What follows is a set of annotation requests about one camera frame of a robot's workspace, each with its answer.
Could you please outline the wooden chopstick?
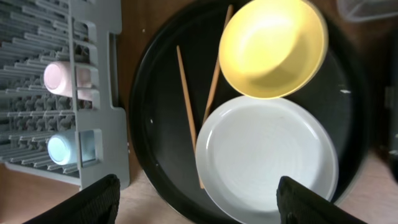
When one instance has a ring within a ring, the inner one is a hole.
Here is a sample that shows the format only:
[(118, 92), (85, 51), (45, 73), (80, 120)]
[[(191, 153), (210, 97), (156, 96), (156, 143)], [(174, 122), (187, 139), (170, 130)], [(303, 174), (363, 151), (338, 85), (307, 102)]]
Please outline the wooden chopstick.
[[(233, 16), (233, 11), (234, 11), (234, 6), (232, 4), (230, 4), (228, 6), (228, 10), (227, 10), (226, 17), (225, 17), (225, 20), (224, 20), (224, 26), (223, 26), (224, 29), (228, 25), (228, 22), (231, 19), (231, 17)], [(212, 81), (211, 81), (211, 86), (210, 86), (210, 90), (209, 90), (209, 94), (208, 94), (208, 99), (207, 99), (207, 102), (206, 102), (206, 108), (205, 108), (205, 113), (204, 113), (204, 117), (203, 117), (203, 123), (205, 123), (207, 117), (210, 114), (211, 106), (213, 104), (213, 100), (214, 100), (214, 97), (215, 97), (216, 87), (217, 87), (217, 84), (218, 84), (220, 70), (221, 70), (220, 69), (220, 61), (219, 61), (219, 58), (217, 58), (216, 59), (216, 64), (215, 64), (215, 69), (214, 69), (214, 72), (213, 72)]]
[(190, 95), (189, 95), (189, 90), (188, 90), (188, 85), (187, 85), (187, 79), (186, 79), (185, 69), (184, 69), (183, 60), (182, 60), (182, 54), (181, 54), (179, 45), (176, 46), (176, 51), (177, 51), (177, 58), (178, 58), (178, 67), (179, 67), (179, 71), (180, 71), (180, 79), (182, 82), (185, 107), (186, 107), (186, 111), (187, 111), (188, 124), (189, 124), (189, 129), (190, 129), (190, 136), (191, 136), (191, 140), (192, 140), (193, 154), (196, 155), (197, 131), (196, 131), (196, 127), (195, 127), (195, 121), (194, 121), (194, 117), (193, 117), (192, 105), (191, 105)]

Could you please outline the pink cup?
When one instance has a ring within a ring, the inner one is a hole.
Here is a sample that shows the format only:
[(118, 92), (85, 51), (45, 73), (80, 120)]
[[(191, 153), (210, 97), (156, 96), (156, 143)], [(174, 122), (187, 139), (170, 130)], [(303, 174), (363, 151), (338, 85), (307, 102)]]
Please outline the pink cup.
[[(91, 72), (87, 68), (76, 68), (77, 87), (91, 88)], [(44, 70), (44, 85), (49, 92), (72, 97), (72, 75), (70, 62), (52, 62)]]

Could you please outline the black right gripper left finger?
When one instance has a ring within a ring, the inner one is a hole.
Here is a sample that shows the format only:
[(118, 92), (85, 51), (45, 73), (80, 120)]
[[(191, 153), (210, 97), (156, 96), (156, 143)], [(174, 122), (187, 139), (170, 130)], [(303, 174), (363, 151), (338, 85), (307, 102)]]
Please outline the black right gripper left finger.
[(117, 176), (109, 174), (27, 223), (114, 223), (119, 208), (120, 186)]

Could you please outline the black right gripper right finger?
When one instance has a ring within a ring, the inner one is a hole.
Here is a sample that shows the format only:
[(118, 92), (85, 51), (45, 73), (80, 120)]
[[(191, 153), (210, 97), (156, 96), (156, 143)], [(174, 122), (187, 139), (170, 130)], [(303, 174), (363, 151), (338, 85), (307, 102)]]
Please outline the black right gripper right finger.
[(287, 176), (280, 178), (277, 206), (281, 224), (366, 224)]

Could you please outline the pale green plate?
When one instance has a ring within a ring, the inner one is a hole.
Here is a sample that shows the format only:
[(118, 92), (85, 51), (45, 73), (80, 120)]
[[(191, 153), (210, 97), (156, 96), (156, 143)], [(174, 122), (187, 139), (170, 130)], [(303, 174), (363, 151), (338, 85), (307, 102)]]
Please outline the pale green plate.
[(331, 200), (336, 149), (307, 110), (286, 100), (239, 96), (209, 115), (198, 134), (198, 175), (212, 201), (240, 223), (279, 223), (277, 188), (290, 177)]

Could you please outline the yellow bowl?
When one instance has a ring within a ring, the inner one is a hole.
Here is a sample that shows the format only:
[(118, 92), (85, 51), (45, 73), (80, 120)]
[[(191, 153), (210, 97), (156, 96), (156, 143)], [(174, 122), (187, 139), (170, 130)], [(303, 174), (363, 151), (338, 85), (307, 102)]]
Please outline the yellow bowl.
[(252, 98), (280, 98), (306, 85), (328, 50), (328, 28), (310, 1), (253, 0), (223, 30), (218, 59), (226, 81)]

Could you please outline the blue cup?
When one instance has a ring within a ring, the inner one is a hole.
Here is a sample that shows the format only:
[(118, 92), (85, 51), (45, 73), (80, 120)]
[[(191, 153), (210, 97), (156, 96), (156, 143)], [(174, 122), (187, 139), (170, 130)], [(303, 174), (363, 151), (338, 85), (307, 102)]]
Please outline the blue cup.
[[(83, 162), (95, 159), (95, 135), (93, 131), (80, 132)], [(47, 151), (54, 163), (69, 165), (77, 163), (75, 130), (54, 134), (47, 143)]]

